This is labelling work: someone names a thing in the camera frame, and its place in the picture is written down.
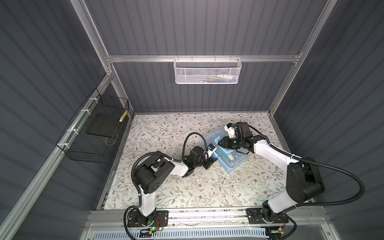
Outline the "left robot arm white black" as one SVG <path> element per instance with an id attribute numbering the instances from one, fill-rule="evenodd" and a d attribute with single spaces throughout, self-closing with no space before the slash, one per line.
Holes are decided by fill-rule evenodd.
<path id="1" fill-rule="evenodd" d="M 188 177 L 196 168 L 209 169 L 217 160 L 213 157 L 217 148 L 210 144 L 204 150 L 194 147 L 188 156 L 181 161 L 160 152 L 151 152 L 143 155 L 141 164 L 135 163 L 131 178 L 139 194 L 139 212 L 144 217 L 153 216 L 156 211 L 155 192 L 165 182 L 168 176 Z"/>

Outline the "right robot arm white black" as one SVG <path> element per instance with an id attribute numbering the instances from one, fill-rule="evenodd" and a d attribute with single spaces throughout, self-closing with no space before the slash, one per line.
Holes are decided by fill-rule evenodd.
<path id="1" fill-rule="evenodd" d="M 285 189 L 263 203 L 261 215 L 266 223 L 274 222 L 290 208 L 297 207 L 325 191 L 318 166 L 312 164 L 312 159 L 307 159 L 310 163 L 295 160 L 294 155 L 276 148 L 260 135 L 243 140 L 224 137 L 218 145 L 227 150 L 246 149 L 266 158 L 286 174 Z"/>

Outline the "blue plastic tool box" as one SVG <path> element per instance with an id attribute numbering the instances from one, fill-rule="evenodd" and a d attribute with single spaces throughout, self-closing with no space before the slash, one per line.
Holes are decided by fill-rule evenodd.
<path id="1" fill-rule="evenodd" d="M 220 165 L 228 172 L 232 172 L 235 168 L 241 165 L 248 157 L 246 151 L 241 149 L 241 153 L 236 152 L 235 150 L 227 150 L 218 145 L 219 141 L 227 137 L 228 133 L 224 128 L 216 128 L 213 131 L 204 135 L 208 145 L 214 145 L 216 151 L 214 153 L 214 158 L 217 158 Z"/>

